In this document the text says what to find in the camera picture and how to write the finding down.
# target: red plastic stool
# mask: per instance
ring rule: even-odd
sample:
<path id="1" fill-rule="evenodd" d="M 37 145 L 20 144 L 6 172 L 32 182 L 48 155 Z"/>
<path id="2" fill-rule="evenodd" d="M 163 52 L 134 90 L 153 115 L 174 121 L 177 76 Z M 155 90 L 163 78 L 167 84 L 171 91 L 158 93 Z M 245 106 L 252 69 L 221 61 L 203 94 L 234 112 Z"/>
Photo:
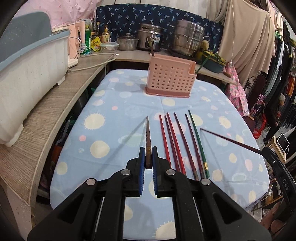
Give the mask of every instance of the red plastic stool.
<path id="1" fill-rule="evenodd" d="M 264 130 L 264 128 L 266 127 L 266 124 L 267 124 L 267 120 L 266 120 L 266 117 L 265 117 L 265 114 L 262 115 L 262 126 L 261 128 L 258 130 L 258 129 L 255 129 L 253 131 L 253 137 L 255 139 L 258 139 L 260 136 L 261 136 L 261 132 Z"/>

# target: pink plastic basket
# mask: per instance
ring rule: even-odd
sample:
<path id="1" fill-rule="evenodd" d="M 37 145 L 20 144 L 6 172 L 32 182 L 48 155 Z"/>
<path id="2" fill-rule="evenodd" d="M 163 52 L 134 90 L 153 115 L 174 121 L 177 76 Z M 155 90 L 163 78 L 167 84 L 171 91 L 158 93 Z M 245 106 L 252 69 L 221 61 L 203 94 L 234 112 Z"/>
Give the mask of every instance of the pink plastic basket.
<path id="1" fill-rule="evenodd" d="M 162 54 L 151 56 L 146 93 L 188 98 L 197 76 L 195 66 L 191 60 Z"/>

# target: navy blue patterned fabric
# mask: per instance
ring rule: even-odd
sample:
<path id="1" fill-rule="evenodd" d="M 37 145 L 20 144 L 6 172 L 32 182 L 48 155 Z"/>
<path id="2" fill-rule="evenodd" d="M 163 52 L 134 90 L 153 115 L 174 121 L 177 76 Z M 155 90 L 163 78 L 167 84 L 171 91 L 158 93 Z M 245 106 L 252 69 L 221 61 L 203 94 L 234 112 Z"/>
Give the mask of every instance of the navy blue patterned fabric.
<path id="1" fill-rule="evenodd" d="M 217 52 L 222 34 L 223 26 L 199 15 L 183 10 L 151 4 L 115 4 L 97 7 L 96 21 L 100 22 L 100 31 L 108 25 L 112 31 L 112 41 L 131 33 L 137 36 L 141 23 L 149 23 L 164 28 L 162 41 L 163 48 L 170 48 L 177 20 L 188 20 L 195 22 L 205 28 L 205 36 L 211 37 L 210 50 L 215 48 Z"/>

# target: stainless steel pot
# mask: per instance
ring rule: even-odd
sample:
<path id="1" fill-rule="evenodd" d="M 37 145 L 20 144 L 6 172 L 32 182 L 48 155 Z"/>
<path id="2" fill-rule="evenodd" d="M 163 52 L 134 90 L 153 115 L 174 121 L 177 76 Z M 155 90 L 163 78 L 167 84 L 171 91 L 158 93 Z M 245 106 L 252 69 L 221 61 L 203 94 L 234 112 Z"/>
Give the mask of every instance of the stainless steel pot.
<path id="1" fill-rule="evenodd" d="M 133 51 L 136 50 L 138 39 L 136 39 L 131 34 L 126 34 L 125 36 L 119 37 L 117 39 L 117 43 L 119 44 L 119 50 Z"/>
<path id="2" fill-rule="evenodd" d="M 194 56 L 200 49 L 204 32 L 205 29 L 197 23 L 178 20 L 174 31 L 172 50 L 186 56 Z"/>
<path id="3" fill-rule="evenodd" d="M 151 37 L 153 50 L 155 52 L 161 50 L 161 42 L 163 39 L 163 28 L 147 23 L 142 23 L 140 29 L 138 30 L 138 46 L 140 50 L 150 50 L 148 36 Z"/>

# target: white wall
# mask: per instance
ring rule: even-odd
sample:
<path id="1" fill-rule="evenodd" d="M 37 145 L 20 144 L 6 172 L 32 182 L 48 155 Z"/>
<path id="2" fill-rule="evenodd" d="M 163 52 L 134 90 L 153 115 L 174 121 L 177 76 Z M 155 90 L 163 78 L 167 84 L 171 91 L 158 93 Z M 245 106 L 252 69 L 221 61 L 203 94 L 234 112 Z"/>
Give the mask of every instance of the white wall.
<path id="1" fill-rule="evenodd" d="M 115 0 L 98 0 L 97 6 L 114 4 Z M 205 17 L 207 0 L 116 0 L 116 4 L 143 3 L 173 7 Z"/>

